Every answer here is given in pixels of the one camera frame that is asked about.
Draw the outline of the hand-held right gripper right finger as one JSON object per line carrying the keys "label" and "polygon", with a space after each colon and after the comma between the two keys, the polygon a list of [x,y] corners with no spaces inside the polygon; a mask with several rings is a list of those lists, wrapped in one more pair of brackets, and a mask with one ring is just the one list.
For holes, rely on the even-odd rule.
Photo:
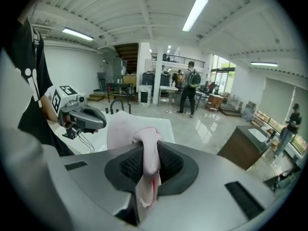
{"label": "hand-held right gripper right finger", "polygon": [[158,195],[176,195],[187,190],[198,176],[198,164],[190,156],[171,145],[159,141],[157,149],[160,160],[161,185]]}

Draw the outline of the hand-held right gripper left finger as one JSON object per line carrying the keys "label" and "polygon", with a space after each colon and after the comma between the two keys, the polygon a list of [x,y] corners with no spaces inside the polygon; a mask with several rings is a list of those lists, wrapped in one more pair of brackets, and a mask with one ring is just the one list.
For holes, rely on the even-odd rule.
{"label": "hand-held right gripper left finger", "polygon": [[135,193],[143,176],[143,146],[139,145],[108,161],[104,173],[116,190]]}

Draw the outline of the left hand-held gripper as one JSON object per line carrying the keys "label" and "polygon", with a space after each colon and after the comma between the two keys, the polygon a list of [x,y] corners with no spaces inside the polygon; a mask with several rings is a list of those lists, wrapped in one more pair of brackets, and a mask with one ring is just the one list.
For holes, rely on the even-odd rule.
{"label": "left hand-held gripper", "polygon": [[55,88],[51,105],[62,127],[63,123],[73,123],[73,126],[66,129],[63,135],[66,138],[74,139],[82,132],[94,133],[107,125],[104,114],[99,109],[88,105],[86,95],[69,85]]}

